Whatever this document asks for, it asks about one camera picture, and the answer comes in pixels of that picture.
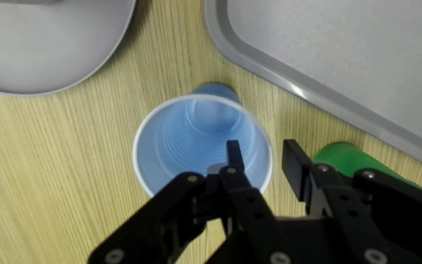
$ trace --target gray plate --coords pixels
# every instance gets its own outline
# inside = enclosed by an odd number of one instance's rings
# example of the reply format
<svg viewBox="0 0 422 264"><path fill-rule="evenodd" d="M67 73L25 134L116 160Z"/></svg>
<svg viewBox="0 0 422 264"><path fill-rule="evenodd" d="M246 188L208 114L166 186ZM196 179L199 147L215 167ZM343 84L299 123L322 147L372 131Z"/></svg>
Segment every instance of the gray plate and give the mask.
<svg viewBox="0 0 422 264"><path fill-rule="evenodd" d="M0 3L0 92L47 94L82 82L113 54L135 3Z"/></svg>
<svg viewBox="0 0 422 264"><path fill-rule="evenodd" d="M422 2L205 0L235 63L422 160Z"/></svg>

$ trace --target wooden table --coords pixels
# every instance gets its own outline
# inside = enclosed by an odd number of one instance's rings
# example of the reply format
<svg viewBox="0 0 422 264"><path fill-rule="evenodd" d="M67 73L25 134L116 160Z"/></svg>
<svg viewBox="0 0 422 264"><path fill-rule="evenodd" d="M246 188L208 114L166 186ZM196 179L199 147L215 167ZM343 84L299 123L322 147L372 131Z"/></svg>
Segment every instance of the wooden table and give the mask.
<svg viewBox="0 0 422 264"><path fill-rule="evenodd" d="M309 153L349 141L422 185L422 164L227 62L205 29L201 0L139 0L113 59L87 82L47 97L0 95L0 263L76 264L148 201L132 169L132 139L148 112L205 82L232 85L267 129L277 214L300 216L280 169L281 141ZM202 263L221 229L180 263Z"/></svg>

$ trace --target blue plastic cup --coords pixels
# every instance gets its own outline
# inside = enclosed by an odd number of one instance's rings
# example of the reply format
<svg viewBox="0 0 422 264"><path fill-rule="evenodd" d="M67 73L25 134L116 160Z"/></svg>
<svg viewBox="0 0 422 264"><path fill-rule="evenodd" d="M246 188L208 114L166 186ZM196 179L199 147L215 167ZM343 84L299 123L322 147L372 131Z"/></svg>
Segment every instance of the blue plastic cup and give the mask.
<svg viewBox="0 0 422 264"><path fill-rule="evenodd" d="M218 84L202 85L152 110L138 129L133 167L152 197L182 172L205 176L226 166L226 142L232 139L240 144L249 182L262 192L273 169L270 139L237 95Z"/></svg>

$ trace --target table surface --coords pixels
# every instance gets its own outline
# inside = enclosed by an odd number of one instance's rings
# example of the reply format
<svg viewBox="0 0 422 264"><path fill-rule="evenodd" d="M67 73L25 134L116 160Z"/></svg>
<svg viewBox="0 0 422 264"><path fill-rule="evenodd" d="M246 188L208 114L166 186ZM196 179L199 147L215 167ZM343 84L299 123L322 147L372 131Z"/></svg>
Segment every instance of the table surface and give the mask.
<svg viewBox="0 0 422 264"><path fill-rule="evenodd" d="M87 82L47 97L0 95L0 263L75 264L148 201L132 169L132 139L160 103L205 82L233 87L267 129L276 214L302 216L280 169L281 142L312 156L356 144L422 185L422 164L227 62L211 44L202 2L139 0L113 59ZM179 263L202 263L223 242L218 223Z"/></svg>

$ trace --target green object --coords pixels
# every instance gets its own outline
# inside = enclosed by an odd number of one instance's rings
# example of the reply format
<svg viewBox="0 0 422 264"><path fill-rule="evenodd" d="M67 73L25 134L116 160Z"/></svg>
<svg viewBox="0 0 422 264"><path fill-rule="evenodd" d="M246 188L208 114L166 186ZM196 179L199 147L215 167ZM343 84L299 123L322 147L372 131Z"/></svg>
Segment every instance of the green object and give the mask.
<svg viewBox="0 0 422 264"><path fill-rule="evenodd" d="M325 163L334 167L339 173L353 178L356 172L362 169L375 169L385 175L390 175L402 182L418 186L416 183L402 178L374 157L361 151L352 144L336 142L324 147L314 158L315 163Z"/></svg>

